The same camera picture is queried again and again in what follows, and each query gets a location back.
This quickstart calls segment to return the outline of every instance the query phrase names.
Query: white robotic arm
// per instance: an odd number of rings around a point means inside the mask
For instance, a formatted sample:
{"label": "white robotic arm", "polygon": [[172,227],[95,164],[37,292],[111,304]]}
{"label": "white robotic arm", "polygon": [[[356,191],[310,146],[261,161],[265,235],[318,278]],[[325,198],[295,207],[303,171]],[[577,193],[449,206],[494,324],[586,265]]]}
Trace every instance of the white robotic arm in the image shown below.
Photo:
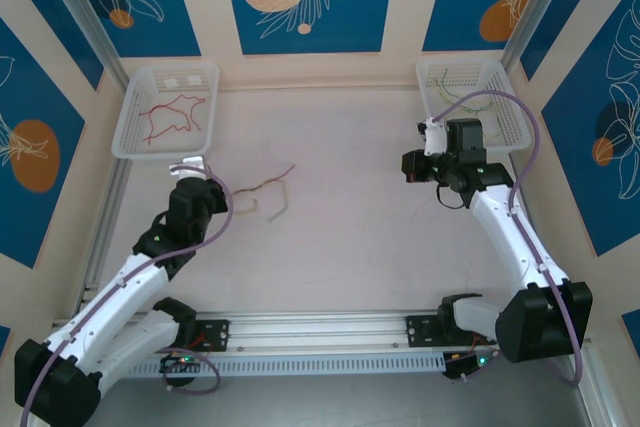
{"label": "white robotic arm", "polygon": [[[185,159],[184,164],[169,209],[155,218],[109,284],[46,341],[27,340],[16,352],[16,402],[25,406],[35,384],[28,408],[51,427],[84,425],[101,397],[133,365],[160,349],[194,340],[196,312],[170,298],[125,328],[195,255],[211,217],[230,210],[221,185],[202,174],[203,159]],[[39,384],[47,364],[50,369]]]}
{"label": "white robotic arm", "polygon": [[425,149],[403,156],[407,182],[435,181],[460,194],[464,207],[489,234],[506,269],[513,296],[507,305],[488,302],[477,294],[446,297],[439,308],[444,315],[439,317],[452,325],[443,326],[443,330],[479,333],[497,340],[512,362],[571,353],[561,309],[543,272],[548,271],[558,286],[579,343],[589,318],[591,292],[584,283],[571,283],[553,261],[517,199],[509,206],[513,181],[503,165],[487,164],[480,121],[458,119],[444,125],[427,119],[418,130],[425,136]]}

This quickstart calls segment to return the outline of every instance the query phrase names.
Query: beige wall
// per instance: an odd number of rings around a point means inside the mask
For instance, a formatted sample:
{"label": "beige wall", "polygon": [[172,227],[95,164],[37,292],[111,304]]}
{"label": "beige wall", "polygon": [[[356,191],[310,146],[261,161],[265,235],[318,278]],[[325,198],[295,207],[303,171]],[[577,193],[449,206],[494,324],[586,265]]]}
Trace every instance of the beige wall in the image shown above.
{"label": "beige wall", "polygon": [[[222,70],[221,88],[415,85],[415,63],[435,0],[389,0],[382,51],[243,56],[231,0],[185,0],[202,55]],[[125,59],[125,66],[149,59]]]}
{"label": "beige wall", "polygon": [[0,325],[12,329],[0,364],[0,424],[10,425],[20,413],[13,402],[15,350],[29,337],[43,339],[51,321],[75,307],[111,167],[122,97],[106,75],[99,91],[93,90],[30,0],[0,0],[0,18],[85,120],[35,268],[0,254]]}
{"label": "beige wall", "polygon": [[[564,77],[620,0],[582,0],[530,83],[511,76],[516,93],[540,113]],[[578,207],[541,115],[542,147],[525,183],[538,232],[559,265],[594,294],[589,335],[602,352],[623,407],[640,425],[640,362],[622,323],[623,313],[640,308],[640,236],[596,257]],[[518,157],[524,162],[528,154]]]}

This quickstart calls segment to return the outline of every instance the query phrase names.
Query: red wire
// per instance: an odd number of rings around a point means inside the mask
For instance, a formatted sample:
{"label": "red wire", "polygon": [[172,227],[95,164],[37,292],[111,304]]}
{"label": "red wire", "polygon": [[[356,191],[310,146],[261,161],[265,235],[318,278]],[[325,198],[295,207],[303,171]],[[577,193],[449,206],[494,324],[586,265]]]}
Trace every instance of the red wire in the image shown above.
{"label": "red wire", "polygon": [[[187,114],[185,114],[181,110],[178,110],[178,109],[175,109],[175,108],[171,107],[171,104],[174,104],[175,102],[177,102],[181,98],[185,99],[185,100],[197,100],[198,101],[198,102],[196,102],[195,104],[193,104],[191,106],[191,110],[190,110],[188,116],[187,116]],[[184,95],[179,95],[175,100],[169,102],[168,104],[156,105],[155,107],[151,108],[147,112],[142,112],[141,114],[138,114],[139,116],[148,115],[149,116],[149,123],[151,124],[151,133],[149,134],[149,137],[147,137],[145,139],[142,139],[143,142],[146,141],[149,145],[151,145],[151,140],[152,139],[156,139],[156,138],[160,137],[161,135],[163,135],[164,133],[168,132],[171,129],[186,130],[187,132],[190,132],[191,131],[191,123],[189,122],[189,120],[191,120],[191,122],[193,122],[193,124],[196,126],[196,128],[198,130],[202,130],[202,129],[200,129],[200,126],[196,123],[196,121],[193,119],[193,109],[195,109],[196,106],[202,104],[203,102],[206,102],[206,99],[202,99],[200,97],[186,97]],[[170,127],[167,127],[166,129],[164,129],[159,134],[154,134],[153,133],[154,126],[153,126],[153,120],[151,119],[151,114],[153,112],[155,112],[156,109],[159,109],[159,108],[166,108],[166,109],[169,109],[169,110],[171,110],[173,112],[176,112],[178,114],[182,114],[184,116],[184,118],[187,120],[186,127],[177,127],[176,125],[171,125]]]}
{"label": "red wire", "polygon": [[478,345],[478,334],[473,334],[473,344],[471,344],[471,348],[467,353],[470,354],[471,352],[473,352],[476,348],[476,345]]}
{"label": "red wire", "polygon": [[205,340],[207,340],[207,338],[205,337],[204,333],[201,333],[198,337],[196,337],[196,340],[194,340],[187,346],[187,349],[193,349],[196,345],[204,342]]}
{"label": "red wire", "polygon": [[494,348],[492,345],[490,345],[486,340],[484,340],[482,337],[477,336],[478,337],[478,341],[484,345],[485,347],[487,347],[490,350],[493,350],[494,352],[500,352],[498,349]]}

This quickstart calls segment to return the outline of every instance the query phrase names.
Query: plastic basket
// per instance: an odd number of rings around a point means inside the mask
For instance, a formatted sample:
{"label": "plastic basket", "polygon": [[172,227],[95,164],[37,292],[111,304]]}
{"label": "plastic basket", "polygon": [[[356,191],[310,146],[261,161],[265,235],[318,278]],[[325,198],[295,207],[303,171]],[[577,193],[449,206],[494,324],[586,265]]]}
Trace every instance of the plastic basket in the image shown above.
{"label": "plastic basket", "polygon": [[121,159],[172,159],[211,145],[220,69],[212,62],[147,66],[131,76],[111,144]]}
{"label": "plastic basket", "polygon": [[[437,57],[416,64],[416,74],[427,117],[444,112],[458,98],[477,90],[514,94],[502,64],[493,58]],[[488,152],[526,149],[531,134],[520,107],[504,97],[482,95],[465,102],[447,119],[477,117],[482,122]]]}

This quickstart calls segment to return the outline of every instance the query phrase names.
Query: white table surface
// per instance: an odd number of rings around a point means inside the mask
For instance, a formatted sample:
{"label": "white table surface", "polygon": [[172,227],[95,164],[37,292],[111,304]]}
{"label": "white table surface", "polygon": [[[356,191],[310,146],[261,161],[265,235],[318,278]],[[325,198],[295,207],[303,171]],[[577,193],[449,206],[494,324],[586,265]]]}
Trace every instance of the white table surface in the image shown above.
{"label": "white table surface", "polygon": [[[238,196],[228,231],[197,253],[154,300],[200,312],[432,309],[462,292],[506,294],[504,269],[469,211],[438,204],[433,184],[406,184],[401,156],[424,146],[417,89],[222,92],[208,162],[231,190],[295,164],[288,210],[271,184]],[[493,157],[510,168],[507,156]],[[104,285],[176,179],[169,161],[134,162],[102,271]],[[444,195],[449,203],[455,195]],[[214,217],[211,235],[221,224]]]}

